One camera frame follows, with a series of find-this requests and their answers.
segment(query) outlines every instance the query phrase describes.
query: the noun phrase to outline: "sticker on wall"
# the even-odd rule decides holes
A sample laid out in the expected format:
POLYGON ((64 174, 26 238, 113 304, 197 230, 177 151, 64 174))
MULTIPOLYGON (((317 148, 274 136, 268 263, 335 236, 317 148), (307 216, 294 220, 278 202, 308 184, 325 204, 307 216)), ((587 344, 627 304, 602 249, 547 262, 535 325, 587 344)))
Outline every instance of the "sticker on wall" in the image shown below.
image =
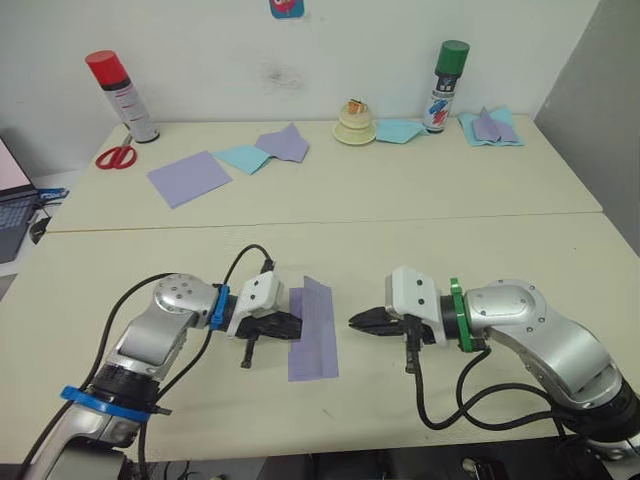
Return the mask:
POLYGON ((271 13, 276 18, 298 18, 304 15, 303 0, 269 0, 271 13))

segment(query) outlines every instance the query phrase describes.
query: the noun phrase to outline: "purple paper sheet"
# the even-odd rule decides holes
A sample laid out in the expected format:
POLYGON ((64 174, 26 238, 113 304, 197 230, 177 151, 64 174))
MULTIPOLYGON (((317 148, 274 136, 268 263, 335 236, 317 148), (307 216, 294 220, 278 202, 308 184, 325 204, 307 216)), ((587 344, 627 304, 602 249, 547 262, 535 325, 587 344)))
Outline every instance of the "purple paper sheet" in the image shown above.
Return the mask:
POLYGON ((517 142, 518 135, 513 130, 513 127, 508 123, 501 122, 500 120, 494 120, 496 123, 496 127, 498 128, 498 132, 500 132, 500 140, 503 142, 517 142))
POLYGON ((480 112, 480 116, 473 122, 473 132, 478 140, 488 140, 490 142, 497 142, 500 140, 500 132, 495 124, 493 118, 489 116, 486 108, 483 108, 480 112))
POLYGON ((289 291, 289 311, 302 318, 300 340, 291 342, 289 381, 338 376, 338 349, 331 288, 304 277, 304 288, 289 291))
POLYGON ((232 180, 206 151, 152 170, 147 173, 147 177, 171 208, 183 205, 232 180))
POLYGON ((471 122, 473 133, 478 140, 489 142, 517 142, 518 136, 513 127, 507 123, 491 118, 486 108, 480 116, 471 122))
POLYGON ((256 142, 256 147, 280 160, 301 163, 309 150, 309 143, 300 136, 298 129, 292 123, 279 132, 261 135, 256 142))

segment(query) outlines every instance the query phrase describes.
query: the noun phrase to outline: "red scissors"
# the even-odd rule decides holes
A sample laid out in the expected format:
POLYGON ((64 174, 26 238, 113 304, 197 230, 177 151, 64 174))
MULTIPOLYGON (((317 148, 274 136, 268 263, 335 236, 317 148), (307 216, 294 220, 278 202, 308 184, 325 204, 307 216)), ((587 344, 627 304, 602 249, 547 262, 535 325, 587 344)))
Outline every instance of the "red scissors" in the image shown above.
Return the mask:
POLYGON ((122 170, 136 163, 138 153, 135 148, 129 146, 131 139, 131 135, 127 135, 122 145, 110 148, 100 155, 96 160, 96 167, 102 170, 111 170, 112 168, 122 170))

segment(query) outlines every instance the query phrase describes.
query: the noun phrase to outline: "spray can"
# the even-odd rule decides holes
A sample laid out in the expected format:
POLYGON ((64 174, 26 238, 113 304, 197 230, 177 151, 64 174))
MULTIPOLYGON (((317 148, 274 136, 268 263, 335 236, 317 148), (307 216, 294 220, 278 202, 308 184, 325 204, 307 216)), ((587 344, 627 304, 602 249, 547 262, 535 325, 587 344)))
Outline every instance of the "spray can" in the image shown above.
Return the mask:
POLYGON ((133 139, 148 143, 158 138, 160 134, 116 53, 100 50, 88 55, 85 62, 133 139))
POLYGON ((436 65, 434 85, 422 123, 431 133, 440 133, 447 123, 456 83, 462 75, 469 54, 469 44, 460 40, 442 42, 436 65))

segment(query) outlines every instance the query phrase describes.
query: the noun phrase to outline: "red cap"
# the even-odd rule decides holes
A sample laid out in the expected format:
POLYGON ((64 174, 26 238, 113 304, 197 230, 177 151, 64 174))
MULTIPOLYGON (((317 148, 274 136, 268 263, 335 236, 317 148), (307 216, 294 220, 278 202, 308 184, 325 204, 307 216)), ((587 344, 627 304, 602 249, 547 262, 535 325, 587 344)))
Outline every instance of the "red cap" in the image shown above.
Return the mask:
POLYGON ((100 85, 113 85, 129 78, 116 52, 100 50, 87 55, 84 59, 100 85))

